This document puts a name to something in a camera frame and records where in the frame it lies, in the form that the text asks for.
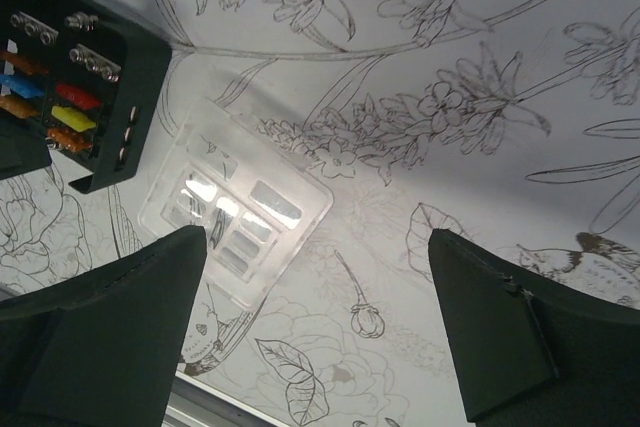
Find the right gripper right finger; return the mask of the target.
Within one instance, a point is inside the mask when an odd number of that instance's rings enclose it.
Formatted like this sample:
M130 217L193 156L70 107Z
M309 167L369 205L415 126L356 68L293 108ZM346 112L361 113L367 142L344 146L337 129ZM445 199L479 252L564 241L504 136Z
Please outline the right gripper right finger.
M445 229L428 256L470 422L636 422L639 312Z

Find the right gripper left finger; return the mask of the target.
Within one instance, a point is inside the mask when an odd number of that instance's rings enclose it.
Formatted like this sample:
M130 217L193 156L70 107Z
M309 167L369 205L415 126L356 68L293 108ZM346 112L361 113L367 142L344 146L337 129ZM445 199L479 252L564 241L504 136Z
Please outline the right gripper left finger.
M186 226L2 301L2 425L161 425L206 256Z

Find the clear plastic fuse box cover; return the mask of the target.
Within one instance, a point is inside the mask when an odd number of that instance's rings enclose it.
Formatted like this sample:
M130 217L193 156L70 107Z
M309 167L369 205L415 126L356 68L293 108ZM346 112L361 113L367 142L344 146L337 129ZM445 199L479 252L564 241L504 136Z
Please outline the clear plastic fuse box cover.
M179 128L139 213L161 237L204 228L203 275L244 310L261 303L333 204L330 190L210 99Z

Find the black fuse box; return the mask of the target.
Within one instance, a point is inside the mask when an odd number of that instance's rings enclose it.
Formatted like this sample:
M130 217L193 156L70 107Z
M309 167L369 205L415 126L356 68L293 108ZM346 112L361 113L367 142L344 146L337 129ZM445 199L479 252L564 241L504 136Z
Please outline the black fuse box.
M87 170L70 183L82 194L133 178L171 57L165 39L91 0L1 0L1 177L58 150ZM102 106L79 109L57 83Z

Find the red fuse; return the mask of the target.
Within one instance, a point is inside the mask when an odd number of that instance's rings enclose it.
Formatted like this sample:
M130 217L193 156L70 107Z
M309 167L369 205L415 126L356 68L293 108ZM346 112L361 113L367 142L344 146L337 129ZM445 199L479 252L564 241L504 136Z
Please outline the red fuse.
M71 84L57 83L55 92L59 97L83 111L95 110L102 106L102 101L98 97Z

